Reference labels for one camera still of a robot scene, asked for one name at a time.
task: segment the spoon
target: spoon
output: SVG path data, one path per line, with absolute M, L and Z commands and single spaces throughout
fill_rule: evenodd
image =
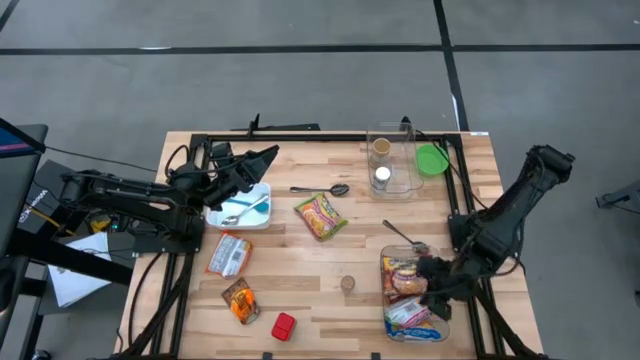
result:
M 429 252 L 429 247 L 425 243 L 419 242 L 419 241 L 413 241 L 409 239 L 405 234 L 401 233 L 400 230 L 398 230 L 395 226 L 391 225 L 391 223 L 388 220 L 382 220 L 382 225 L 388 227 L 393 232 L 395 232 L 396 234 L 402 236 L 405 240 L 407 240 L 413 246 L 413 251 L 417 253 Z
M 333 196 L 342 196 L 349 192 L 349 185 L 347 184 L 335 184 L 330 189 L 312 189 L 312 188 L 299 188 L 292 186 L 289 191 L 291 192 L 313 192 L 313 191 L 328 191 Z
M 233 203 L 233 204 L 240 204 L 240 205 L 244 205 L 244 206 L 251 205 L 251 203 L 248 202 L 248 201 L 242 201 L 242 200 L 236 200 L 236 199 L 229 199 L 229 200 L 227 200 L 227 202 Z M 262 202 L 262 203 L 256 205 L 255 209 L 259 213 L 263 213 L 263 214 L 268 213 L 269 212 L 269 204 L 266 203 L 266 202 Z
M 247 206 L 247 208 L 242 210 L 238 215 L 227 216 L 226 219 L 222 220 L 221 224 L 224 226 L 236 225 L 238 221 L 240 221 L 240 218 L 243 215 L 251 211 L 254 207 L 258 206 L 259 204 L 267 201 L 267 199 L 269 199 L 269 194 L 263 194 L 258 200 L 254 201 L 253 204 Z

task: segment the white bowl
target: white bowl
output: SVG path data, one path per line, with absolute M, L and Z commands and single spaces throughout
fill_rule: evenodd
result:
M 267 204 L 269 204 L 268 212 L 263 214 L 253 209 L 242 216 L 236 225 L 222 225 L 222 220 L 231 215 L 237 215 L 246 208 L 242 204 L 224 202 L 222 203 L 222 211 L 211 211 L 211 209 L 207 208 L 207 222 L 221 230 L 261 230 L 268 228 L 269 220 L 271 219 L 271 186 L 269 184 L 255 184 L 248 193 L 239 192 L 232 199 L 253 203 L 262 194 L 269 194 L 269 199 L 267 200 Z

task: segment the wooden table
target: wooden table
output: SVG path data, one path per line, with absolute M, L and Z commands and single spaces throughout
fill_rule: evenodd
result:
M 160 168 L 164 168 L 174 149 L 189 144 L 191 135 L 190 132 L 167 134 Z M 473 191 L 490 205 L 502 194 L 502 185 L 489 136 L 462 133 L 462 140 Z M 272 144 L 233 142 L 232 146 L 234 152 L 240 154 Z M 417 197 L 410 201 L 377 202 L 368 195 L 365 143 L 282 141 L 278 145 L 280 152 L 263 179 L 272 188 L 271 226 L 266 230 L 236 233 L 255 245 L 243 276 L 255 291 L 262 313 L 252 324 L 241 325 L 228 310 L 220 293 L 233 281 L 204 271 L 220 238 L 220 231 L 208 227 L 202 249 L 194 261 L 179 357 L 260 358 L 268 351 L 275 359 L 370 358 L 372 352 L 381 353 L 383 359 L 475 358 L 466 303 L 452 302 L 451 335 L 442 342 L 394 342 L 387 338 L 383 327 L 380 250 L 391 244 L 405 245 L 405 240 L 381 222 L 388 219 L 412 239 L 434 246 L 442 257 L 451 258 L 453 252 L 446 226 L 451 211 L 444 177 L 427 179 Z M 452 162 L 457 164 L 455 154 L 451 153 Z M 174 164 L 182 160 L 176 158 Z M 156 180 L 164 182 L 164 175 L 159 173 Z M 320 243 L 293 210 L 310 194 L 291 194 L 288 189 L 292 185 L 325 187 L 338 182 L 349 184 L 352 190 L 343 198 L 330 197 L 330 202 L 349 224 L 331 240 Z M 460 179 L 455 177 L 455 183 L 458 202 L 464 209 Z M 131 298 L 152 257 L 145 255 L 135 265 L 120 326 L 125 339 Z M 135 310 L 135 335 L 156 311 L 166 258 L 164 255 L 158 260 L 142 286 Z M 511 263 L 505 264 L 505 268 L 510 266 Z M 348 296 L 340 290 L 340 280 L 345 275 L 356 280 Z M 514 331 L 527 346 L 541 352 L 522 270 L 494 279 L 493 289 L 497 306 Z M 280 312 L 298 321 L 289 342 L 271 337 L 271 328 Z M 482 310 L 481 318 L 487 351 L 492 352 L 490 328 Z M 173 312 L 164 327 L 164 352 L 169 348 L 172 322 Z

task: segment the red cube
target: red cube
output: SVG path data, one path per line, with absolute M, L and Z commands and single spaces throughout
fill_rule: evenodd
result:
M 271 336 L 280 341 L 289 341 L 293 328 L 296 326 L 296 319 L 285 313 L 280 313 L 276 319 L 276 324 L 273 325 L 271 330 Z

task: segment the gray carpet floor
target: gray carpet floor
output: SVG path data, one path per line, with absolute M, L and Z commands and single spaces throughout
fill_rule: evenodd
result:
M 9 0 L 0 0 L 0 9 Z M 640 43 L 640 3 L 448 0 L 452 42 Z M 20 0 L 3 48 L 440 43 L 432 1 Z M 470 129 L 488 131 L 505 185 L 526 151 L 576 157 L 570 181 L 527 219 L 523 261 L 547 354 L 636 359 L 640 353 L 640 222 L 595 196 L 640 179 L 640 51 L 456 53 Z M 456 130 L 440 52 L 262 55 L 8 56 L 0 116 L 46 123 L 49 145 L 158 165 L 165 133 L 317 122 L 363 130 L 409 116 Z M 151 175 L 47 154 L 72 168 Z M 111 285 L 47 316 L 38 347 L 57 359 L 106 357 L 126 288 Z M 20 300 L 1 359 L 16 359 L 30 299 Z

